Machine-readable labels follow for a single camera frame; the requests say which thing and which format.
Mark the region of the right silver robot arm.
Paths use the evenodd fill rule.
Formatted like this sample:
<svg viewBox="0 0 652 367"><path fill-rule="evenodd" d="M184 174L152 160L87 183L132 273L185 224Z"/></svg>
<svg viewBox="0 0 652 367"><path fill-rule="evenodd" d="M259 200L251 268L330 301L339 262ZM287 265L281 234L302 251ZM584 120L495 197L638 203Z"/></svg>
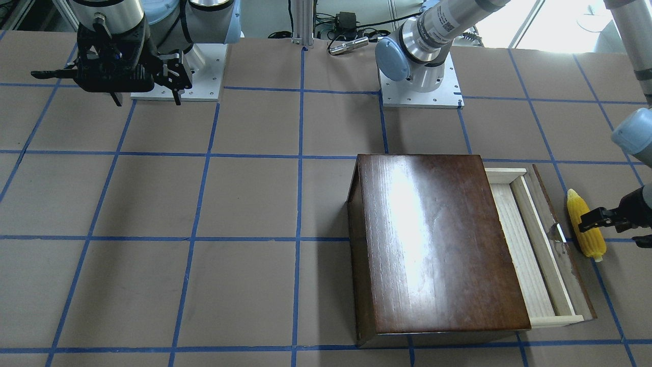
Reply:
<svg viewBox="0 0 652 367"><path fill-rule="evenodd" d="M136 100L218 101L229 44L242 37L240 1L70 1L75 59L40 80L71 80Z"/></svg>

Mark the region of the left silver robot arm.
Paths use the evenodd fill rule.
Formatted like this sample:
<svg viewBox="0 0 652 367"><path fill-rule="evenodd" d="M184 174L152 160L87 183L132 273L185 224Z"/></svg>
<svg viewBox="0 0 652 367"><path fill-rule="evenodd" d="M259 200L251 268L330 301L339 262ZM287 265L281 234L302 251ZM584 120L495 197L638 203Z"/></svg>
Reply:
<svg viewBox="0 0 652 367"><path fill-rule="evenodd" d="M392 81L405 81L415 71L431 67L445 55L454 38L466 29L503 9L506 1L438 1L420 14L410 16L375 48L379 70ZM605 1L621 36L634 76L650 104L650 2ZM650 166L650 106L629 114L611 139L625 153ZM617 232L649 228L650 184L622 197L617 207L597 207L580 216L585 233L593 228L613 227Z"/></svg>

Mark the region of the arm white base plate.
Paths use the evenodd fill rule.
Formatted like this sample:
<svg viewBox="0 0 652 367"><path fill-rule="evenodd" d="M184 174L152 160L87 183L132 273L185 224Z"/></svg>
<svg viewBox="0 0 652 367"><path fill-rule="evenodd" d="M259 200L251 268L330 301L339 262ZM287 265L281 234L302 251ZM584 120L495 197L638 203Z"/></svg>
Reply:
<svg viewBox="0 0 652 367"><path fill-rule="evenodd" d="M173 73L175 63L170 63L172 56L181 55L181 69L188 70L188 76L191 77L191 88L178 91L180 101L219 101L224 70L226 65L226 56L228 45L212 43L195 43L188 53L184 54L179 50L172 55L161 55L165 63L166 74L165 81L169 81ZM154 84L151 91L141 93L131 93L133 100L151 100L151 101L172 101L173 91L166 86Z"/></svg>
<svg viewBox="0 0 652 367"><path fill-rule="evenodd" d="M449 51L442 64L423 66L409 79L392 81L381 70L378 76L385 107L461 109L465 106Z"/></svg>

